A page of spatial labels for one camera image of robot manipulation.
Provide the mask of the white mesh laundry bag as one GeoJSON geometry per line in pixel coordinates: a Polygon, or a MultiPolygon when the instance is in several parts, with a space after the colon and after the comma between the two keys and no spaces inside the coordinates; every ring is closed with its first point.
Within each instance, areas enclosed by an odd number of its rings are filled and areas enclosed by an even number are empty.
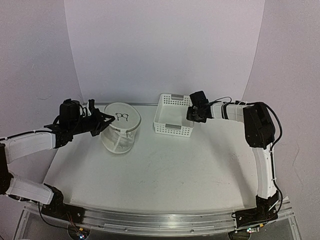
{"type": "Polygon", "coordinates": [[[107,105],[104,113],[115,117],[115,120],[101,133],[103,145],[114,154],[129,152],[142,122],[141,115],[133,106],[123,102],[107,105]]]}

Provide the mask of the white perforated plastic basket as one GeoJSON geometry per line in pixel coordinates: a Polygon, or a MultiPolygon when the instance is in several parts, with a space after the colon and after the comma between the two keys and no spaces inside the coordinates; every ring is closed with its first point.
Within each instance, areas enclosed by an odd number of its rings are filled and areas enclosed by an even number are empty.
{"type": "Polygon", "coordinates": [[[155,133],[189,138],[194,128],[194,123],[187,120],[190,106],[188,95],[162,93],[153,120],[155,133]]]}

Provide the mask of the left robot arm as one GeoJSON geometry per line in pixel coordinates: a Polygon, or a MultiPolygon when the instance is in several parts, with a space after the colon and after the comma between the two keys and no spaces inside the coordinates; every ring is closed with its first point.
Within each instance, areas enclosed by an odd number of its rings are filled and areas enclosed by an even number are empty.
{"type": "Polygon", "coordinates": [[[79,101],[66,99],[59,114],[43,129],[6,136],[0,140],[0,193],[17,201],[34,202],[40,213],[55,219],[80,224],[85,209],[64,202],[63,193],[46,183],[36,183],[9,172],[15,160],[44,150],[59,149],[73,141],[74,136],[90,133],[98,136],[115,117],[101,112],[90,99],[86,107],[79,101]]]}

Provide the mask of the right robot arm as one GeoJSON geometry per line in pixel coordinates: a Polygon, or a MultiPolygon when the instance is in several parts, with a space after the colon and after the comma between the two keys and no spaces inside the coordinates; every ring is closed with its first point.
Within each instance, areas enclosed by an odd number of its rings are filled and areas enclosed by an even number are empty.
{"type": "Polygon", "coordinates": [[[277,185],[274,146],[281,139],[276,136],[274,120],[279,118],[264,102],[225,101],[218,98],[209,101],[203,91],[190,94],[191,106],[186,119],[206,123],[208,119],[221,119],[243,123],[244,136],[251,148],[258,179],[255,207],[233,213],[236,228],[259,226],[274,221],[283,204],[283,193],[277,185]]]}

